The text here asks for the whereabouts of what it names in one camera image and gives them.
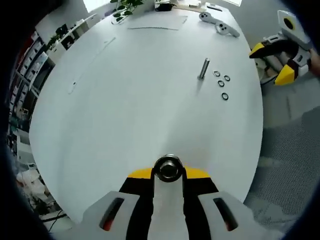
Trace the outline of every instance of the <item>white controller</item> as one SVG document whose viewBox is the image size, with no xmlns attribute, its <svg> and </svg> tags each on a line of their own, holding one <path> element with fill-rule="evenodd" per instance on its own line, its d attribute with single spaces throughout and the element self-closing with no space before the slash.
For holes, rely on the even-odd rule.
<svg viewBox="0 0 320 240">
<path fill-rule="evenodd" d="M 201 19 L 201 21 L 214 24 L 216 31 L 221 35 L 231 34 L 232 36 L 234 36 L 236 38 L 238 38 L 240 36 L 240 33 L 237 30 L 235 30 L 233 27 L 229 26 L 225 22 L 214 18 L 207 11 L 200 13 L 199 18 Z"/>
</svg>

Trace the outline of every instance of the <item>rubber ring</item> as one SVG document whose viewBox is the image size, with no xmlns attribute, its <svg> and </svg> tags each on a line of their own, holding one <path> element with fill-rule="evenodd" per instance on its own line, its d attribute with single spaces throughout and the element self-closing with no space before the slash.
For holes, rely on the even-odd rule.
<svg viewBox="0 0 320 240">
<path fill-rule="evenodd" d="M 225 86 L 225 83 L 223 81 L 219 80 L 218 85 L 223 88 Z"/>
<path fill-rule="evenodd" d="M 226 94 L 225 92 L 223 92 L 223 93 L 221 94 L 221 97 L 222 97 L 222 99 L 225 100 L 225 101 L 227 101 L 227 100 L 229 99 L 228 94 Z"/>
<path fill-rule="evenodd" d="M 224 75 L 224 80 L 226 80 L 227 82 L 230 82 L 230 77 L 228 75 Z"/>
<path fill-rule="evenodd" d="M 213 74 L 214 74 L 216 77 L 220 77 L 220 72 L 218 72 L 218 71 L 213 71 Z"/>
</svg>

